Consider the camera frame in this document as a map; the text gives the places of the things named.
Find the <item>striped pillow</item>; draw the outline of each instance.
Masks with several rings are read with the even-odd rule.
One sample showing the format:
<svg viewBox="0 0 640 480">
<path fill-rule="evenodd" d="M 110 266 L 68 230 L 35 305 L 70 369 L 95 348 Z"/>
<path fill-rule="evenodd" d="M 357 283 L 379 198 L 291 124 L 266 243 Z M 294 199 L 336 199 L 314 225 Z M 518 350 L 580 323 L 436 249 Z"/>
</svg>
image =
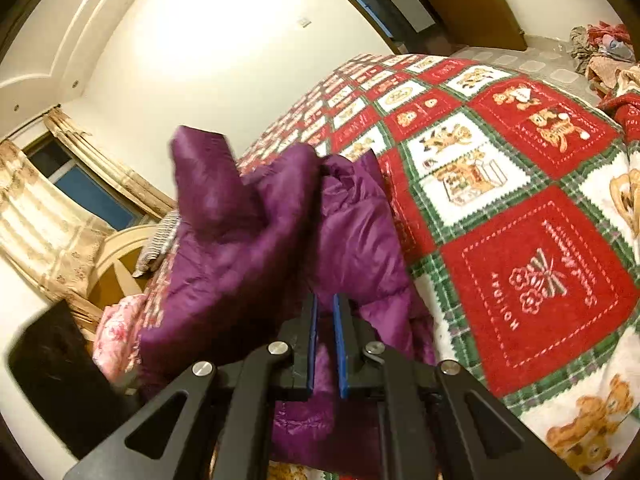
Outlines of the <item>striped pillow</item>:
<svg viewBox="0 0 640 480">
<path fill-rule="evenodd" d="M 158 222 L 156 231 L 149 237 L 140 251 L 140 256 L 136 262 L 136 270 L 131 273 L 134 278 L 139 278 L 149 270 L 151 272 L 158 270 L 164 257 L 174 244 L 178 225 L 180 225 L 180 213 L 177 209 L 169 211 Z"/>
</svg>

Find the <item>patchwork blanket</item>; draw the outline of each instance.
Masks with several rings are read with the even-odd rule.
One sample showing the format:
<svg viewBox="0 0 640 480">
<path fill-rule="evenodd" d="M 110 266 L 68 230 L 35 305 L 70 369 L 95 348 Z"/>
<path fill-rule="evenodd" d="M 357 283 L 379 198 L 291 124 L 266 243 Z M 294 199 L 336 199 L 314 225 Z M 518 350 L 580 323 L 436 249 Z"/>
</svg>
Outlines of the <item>patchwork blanket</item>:
<svg viewBox="0 0 640 480">
<path fill-rule="evenodd" d="M 640 132 L 636 108 L 621 115 L 626 132 L 505 68 L 361 55 L 238 166 L 250 172 L 294 142 L 351 160 L 373 150 L 439 358 L 459 361 L 569 466 L 600 479 L 640 427 Z"/>
</svg>

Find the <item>window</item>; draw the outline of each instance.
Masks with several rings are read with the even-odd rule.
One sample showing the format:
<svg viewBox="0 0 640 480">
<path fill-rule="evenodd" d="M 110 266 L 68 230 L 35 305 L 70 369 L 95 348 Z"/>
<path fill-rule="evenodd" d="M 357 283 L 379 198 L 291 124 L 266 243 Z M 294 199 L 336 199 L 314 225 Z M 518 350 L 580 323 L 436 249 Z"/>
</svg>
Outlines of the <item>window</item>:
<svg viewBox="0 0 640 480">
<path fill-rule="evenodd" d="M 54 186 L 117 231 L 155 221 L 108 186 L 51 133 L 28 146 L 24 153 Z"/>
</svg>

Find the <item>screw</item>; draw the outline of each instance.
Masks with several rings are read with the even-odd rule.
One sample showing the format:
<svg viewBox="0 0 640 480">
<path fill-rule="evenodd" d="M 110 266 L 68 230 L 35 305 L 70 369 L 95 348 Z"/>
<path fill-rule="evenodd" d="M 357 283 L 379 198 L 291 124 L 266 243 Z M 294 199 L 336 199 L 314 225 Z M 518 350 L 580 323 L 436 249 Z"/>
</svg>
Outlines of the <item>screw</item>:
<svg viewBox="0 0 640 480">
<path fill-rule="evenodd" d="M 269 345 L 268 350 L 272 355 L 282 355 L 289 350 L 289 345 L 284 341 L 274 341 Z"/>
<path fill-rule="evenodd" d="M 367 354 L 380 355 L 385 351 L 385 344 L 380 341 L 370 341 L 364 347 Z"/>
<path fill-rule="evenodd" d="M 196 375 L 198 377 L 205 377 L 212 373 L 213 370 L 213 365 L 208 361 L 198 361 L 191 367 L 193 375 Z"/>
<path fill-rule="evenodd" d="M 458 375 L 460 368 L 460 363 L 457 361 L 447 360 L 440 364 L 440 369 L 447 375 Z"/>
</svg>

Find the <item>red cloth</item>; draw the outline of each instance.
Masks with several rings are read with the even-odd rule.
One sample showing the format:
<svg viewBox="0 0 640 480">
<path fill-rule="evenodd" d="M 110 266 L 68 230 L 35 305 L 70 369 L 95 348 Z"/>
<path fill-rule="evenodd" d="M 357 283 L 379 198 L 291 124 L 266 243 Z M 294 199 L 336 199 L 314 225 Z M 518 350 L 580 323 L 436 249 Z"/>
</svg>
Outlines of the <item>red cloth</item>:
<svg viewBox="0 0 640 480">
<path fill-rule="evenodd" d="M 640 140 L 640 96 L 634 92 L 613 97 L 609 92 L 598 108 L 621 124 L 625 131 L 625 142 Z"/>
<path fill-rule="evenodd" d="M 589 25 L 587 34 L 589 36 L 589 43 L 593 46 L 601 45 L 602 37 L 605 34 L 613 36 L 618 41 L 624 41 L 625 43 L 631 44 L 631 36 L 629 36 L 629 31 L 626 30 L 623 23 L 620 23 L 615 27 L 605 22 L 600 22 L 599 25 Z"/>
</svg>

